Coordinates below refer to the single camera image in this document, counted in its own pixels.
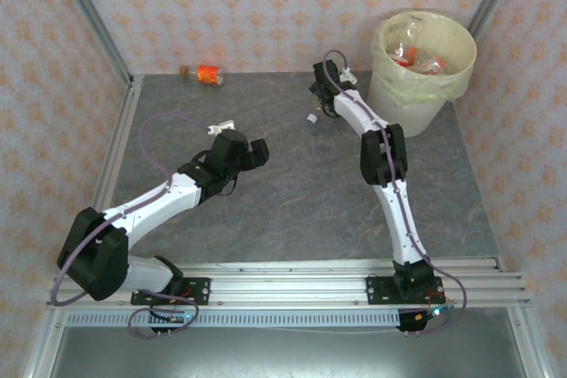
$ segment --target gray marble surface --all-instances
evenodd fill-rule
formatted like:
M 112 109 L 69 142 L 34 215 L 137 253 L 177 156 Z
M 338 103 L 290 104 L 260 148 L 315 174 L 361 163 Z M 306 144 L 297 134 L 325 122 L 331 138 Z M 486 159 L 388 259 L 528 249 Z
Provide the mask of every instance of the gray marble surface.
M 359 73 L 362 94 L 369 73 Z M 242 173 L 234 193 L 214 197 L 153 230 L 132 253 L 174 262 L 390 258 L 392 243 L 374 191 L 359 169 L 360 140 L 343 120 L 317 111 L 311 73 L 228 74 L 224 86 L 177 75 L 146 76 L 120 169 L 115 204 L 164 179 L 142 155 L 137 130 L 157 112 L 205 125 L 234 120 L 248 140 L 264 138 L 270 160 Z M 307 115 L 316 113 L 312 125 Z M 209 149 L 213 137 L 164 118 L 147 132 L 148 151 L 170 171 Z M 432 257 L 498 254 L 451 104 L 407 139 L 408 197 Z

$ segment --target cable connector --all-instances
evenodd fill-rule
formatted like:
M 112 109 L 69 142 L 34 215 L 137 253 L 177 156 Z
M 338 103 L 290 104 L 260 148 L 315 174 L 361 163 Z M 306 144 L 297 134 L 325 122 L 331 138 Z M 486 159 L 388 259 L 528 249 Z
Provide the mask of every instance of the cable connector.
M 343 71 L 341 71 L 338 75 L 338 78 L 341 81 L 350 81 L 352 84 L 356 84 L 356 82 L 358 81 L 358 79 L 354 77 L 354 74 L 351 73 L 350 68 L 345 68 Z
M 233 120 L 224 121 L 223 123 L 219 124 L 218 126 L 209 126 L 208 127 L 208 134 L 217 136 L 221 133 L 222 130 L 227 129 L 227 128 L 230 128 L 232 130 L 235 129 Z

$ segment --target metal mount plate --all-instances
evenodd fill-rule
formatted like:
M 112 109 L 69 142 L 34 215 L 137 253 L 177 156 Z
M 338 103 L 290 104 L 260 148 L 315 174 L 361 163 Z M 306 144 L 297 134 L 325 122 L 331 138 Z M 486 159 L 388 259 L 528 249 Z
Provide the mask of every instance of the metal mount plate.
M 198 305 L 208 305 L 209 296 L 211 293 L 211 280 L 210 278 L 183 278 L 182 287 L 186 291 L 186 296 L 181 295 L 180 297 L 186 297 L 191 301 L 194 301 Z M 149 294 L 144 294 L 143 292 L 132 293 L 132 298 L 130 298 L 130 303 L 132 305 L 170 305 L 169 300 L 165 298 L 158 298 L 150 296 Z M 188 303 L 179 302 L 179 305 L 187 305 Z
M 444 292 L 443 282 L 436 276 L 430 287 L 423 288 L 415 297 L 405 300 L 396 289 L 392 276 L 371 275 L 366 278 L 369 305 L 427 305 L 430 303 L 430 294 L 431 304 L 443 305 L 445 296 L 440 296 L 439 293 Z

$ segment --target white bucket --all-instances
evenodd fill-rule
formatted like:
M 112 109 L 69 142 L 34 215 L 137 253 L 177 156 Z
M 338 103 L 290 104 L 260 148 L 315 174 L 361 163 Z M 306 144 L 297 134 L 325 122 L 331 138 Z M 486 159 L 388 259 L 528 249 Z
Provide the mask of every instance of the white bucket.
M 400 43 L 405 23 L 421 20 L 415 47 L 451 64 L 456 73 L 424 75 L 396 64 L 387 52 Z M 399 123 L 404 136 L 422 133 L 445 101 L 453 101 L 466 91 L 477 57 L 477 46 L 466 28 L 433 12 L 403 12 L 383 22 L 372 38 L 373 73 L 368 104 L 390 123 Z

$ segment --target gray floor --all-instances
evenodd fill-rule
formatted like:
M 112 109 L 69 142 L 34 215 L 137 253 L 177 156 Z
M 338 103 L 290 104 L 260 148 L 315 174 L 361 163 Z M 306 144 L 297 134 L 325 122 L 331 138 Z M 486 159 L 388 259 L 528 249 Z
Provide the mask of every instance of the gray floor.
M 360 75 L 361 93 L 369 73 Z M 206 86 L 176 75 L 146 76 L 120 170 L 115 203 L 163 181 L 141 154 L 137 129 L 157 112 L 205 125 L 234 120 L 249 140 L 265 138 L 269 162 L 242 173 L 230 197 L 214 197 L 172 218 L 132 251 L 174 262 L 390 258 L 392 244 L 377 197 L 360 173 L 360 141 L 343 120 L 317 111 L 311 73 L 229 74 Z M 311 125 L 310 112 L 319 116 Z M 148 131 L 148 151 L 174 171 L 213 137 L 175 119 Z M 407 140 L 408 196 L 432 257 L 498 254 L 452 106 Z
M 381 329 L 364 335 L 345 334 L 352 332 L 348 328 L 331 329 L 321 333 L 273 328 L 190 328 L 171 339 L 142 341 L 132 338 L 125 328 L 69 328 L 51 376 L 525 376 L 506 309 L 468 310 L 452 328 L 419 338 L 406 338 L 398 330 Z

